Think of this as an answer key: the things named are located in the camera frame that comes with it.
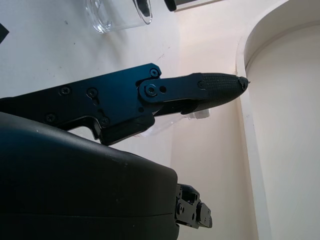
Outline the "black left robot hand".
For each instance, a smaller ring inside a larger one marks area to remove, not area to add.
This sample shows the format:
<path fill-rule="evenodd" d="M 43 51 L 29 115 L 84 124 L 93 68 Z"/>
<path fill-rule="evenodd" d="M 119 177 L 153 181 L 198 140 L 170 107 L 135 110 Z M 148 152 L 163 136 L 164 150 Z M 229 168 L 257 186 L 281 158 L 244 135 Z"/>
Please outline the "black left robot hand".
<path fill-rule="evenodd" d="M 170 12 L 174 12 L 177 10 L 177 5 L 175 0 L 164 0 L 164 3 Z"/>

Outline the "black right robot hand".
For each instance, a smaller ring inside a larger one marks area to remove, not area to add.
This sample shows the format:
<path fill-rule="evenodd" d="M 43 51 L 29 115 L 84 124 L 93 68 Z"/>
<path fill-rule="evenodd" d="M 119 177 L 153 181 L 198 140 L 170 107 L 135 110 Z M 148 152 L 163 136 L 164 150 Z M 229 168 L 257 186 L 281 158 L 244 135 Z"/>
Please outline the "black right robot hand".
<path fill-rule="evenodd" d="M 3 240 L 175 240 L 211 228 L 211 211 L 176 172 L 112 148 L 158 116 L 221 106 L 242 76 L 161 78 L 145 64 L 0 101 Z"/>

